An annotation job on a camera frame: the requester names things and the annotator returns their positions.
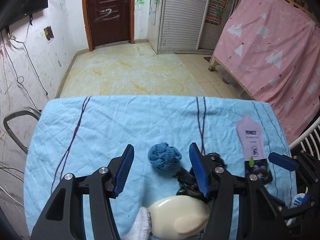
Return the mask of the blue knitted ball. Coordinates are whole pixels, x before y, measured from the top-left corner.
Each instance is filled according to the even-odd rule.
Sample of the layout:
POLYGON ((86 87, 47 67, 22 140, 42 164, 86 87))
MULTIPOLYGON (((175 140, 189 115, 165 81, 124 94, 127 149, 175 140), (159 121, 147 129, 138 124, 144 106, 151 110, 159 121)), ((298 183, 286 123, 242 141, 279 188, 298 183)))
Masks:
POLYGON ((174 169, 181 159, 179 150, 166 142, 155 144, 148 151, 148 161, 158 172, 174 169))

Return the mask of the purple blueberry snack pouch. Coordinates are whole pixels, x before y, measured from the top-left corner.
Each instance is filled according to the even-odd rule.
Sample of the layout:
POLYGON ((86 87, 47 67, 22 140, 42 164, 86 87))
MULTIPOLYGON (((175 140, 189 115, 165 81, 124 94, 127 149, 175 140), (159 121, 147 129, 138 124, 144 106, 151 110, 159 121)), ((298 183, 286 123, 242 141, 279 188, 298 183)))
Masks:
POLYGON ((236 131, 244 155, 245 177, 256 175, 264 185, 272 182, 272 173, 264 151, 261 124, 250 116, 243 115, 242 119, 236 122, 236 131))

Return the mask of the cream oval plastic container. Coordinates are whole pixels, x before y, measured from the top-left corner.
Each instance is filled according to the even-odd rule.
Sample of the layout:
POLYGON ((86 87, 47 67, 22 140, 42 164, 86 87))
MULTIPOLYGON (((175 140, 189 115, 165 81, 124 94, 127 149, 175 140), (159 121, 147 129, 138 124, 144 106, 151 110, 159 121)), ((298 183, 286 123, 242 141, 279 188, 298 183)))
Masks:
POLYGON ((189 196, 163 198, 148 207, 152 234, 159 239, 186 239, 200 233, 207 225, 208 205, 189 196))

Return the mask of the light blue bed sheet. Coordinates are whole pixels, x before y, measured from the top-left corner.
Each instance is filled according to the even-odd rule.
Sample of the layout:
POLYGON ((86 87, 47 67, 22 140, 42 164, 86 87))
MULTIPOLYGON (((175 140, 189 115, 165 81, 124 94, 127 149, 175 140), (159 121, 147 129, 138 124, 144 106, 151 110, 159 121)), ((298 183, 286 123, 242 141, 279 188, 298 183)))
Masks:
POLYGON ((153 145, 167 143, 189 169, 189 146, 218 153, 227 170, 244 176, 244 154, 236 123, 250 116, 263 131, 264 151, 289 155, 284 132, 267 103, 189 96, 85 96, 49 101, 35 127, 24 172, 24 211, 29 230, 60 176, 92 174, 132 145, 135 156, 124 191, 111 200, 121 237, 140 207, 177 193, 174 171, 158 172, 148 161, 153 145))

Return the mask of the white sock foot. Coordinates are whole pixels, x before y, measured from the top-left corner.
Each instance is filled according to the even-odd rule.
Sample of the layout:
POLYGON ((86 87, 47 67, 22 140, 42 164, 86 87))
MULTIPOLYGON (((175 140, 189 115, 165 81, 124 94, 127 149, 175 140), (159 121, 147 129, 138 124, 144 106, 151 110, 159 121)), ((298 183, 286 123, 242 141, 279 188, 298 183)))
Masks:
POLYGON ((141 207, 129 233, 122 240, 150 240, 152 239, 151 215, 146 207, 141 207))

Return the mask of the pink tree-print curtain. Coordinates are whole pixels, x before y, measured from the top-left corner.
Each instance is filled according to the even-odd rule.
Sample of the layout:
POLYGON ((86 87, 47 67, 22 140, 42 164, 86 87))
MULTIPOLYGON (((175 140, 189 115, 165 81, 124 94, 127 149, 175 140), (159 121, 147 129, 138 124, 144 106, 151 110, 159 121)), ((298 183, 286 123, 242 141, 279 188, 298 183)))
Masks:
POLYGON ((214 57, 294 142, 319 111, 319 27, 284 0, 240 0, 214 57))

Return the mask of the dark brown wooden door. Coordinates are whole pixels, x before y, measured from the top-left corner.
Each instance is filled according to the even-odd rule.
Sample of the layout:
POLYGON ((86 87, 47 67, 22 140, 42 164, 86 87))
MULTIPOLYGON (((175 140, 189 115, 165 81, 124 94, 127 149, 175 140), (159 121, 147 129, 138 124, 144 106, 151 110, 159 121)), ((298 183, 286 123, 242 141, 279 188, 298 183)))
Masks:
POLYGON ((88 48, 133 43, 134 0, 82 0, 88 48))

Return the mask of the grey metal chair frame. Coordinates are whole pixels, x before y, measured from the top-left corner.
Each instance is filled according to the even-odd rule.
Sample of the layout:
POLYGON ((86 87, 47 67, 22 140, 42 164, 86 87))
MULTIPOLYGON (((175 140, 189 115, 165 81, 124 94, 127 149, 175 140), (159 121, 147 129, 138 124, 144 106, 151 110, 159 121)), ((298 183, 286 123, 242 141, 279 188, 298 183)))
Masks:
POLYGON ((35 122, 40 119, 42 111, 33 107, 23 107, 19 110, 8 113, 3 118, 3 126, 13 142, 27 155, 29 140, 32 136, 32 128, 35 122))

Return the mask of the colourful wall chart poster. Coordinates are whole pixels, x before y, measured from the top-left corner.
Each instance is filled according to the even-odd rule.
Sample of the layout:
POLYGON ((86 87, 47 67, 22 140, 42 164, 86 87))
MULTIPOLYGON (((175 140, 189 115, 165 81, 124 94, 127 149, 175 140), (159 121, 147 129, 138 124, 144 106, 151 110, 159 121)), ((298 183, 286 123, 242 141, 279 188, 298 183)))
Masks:
POLYGON ((227 0, 209 0, 205 22, 219 26, 227 0))

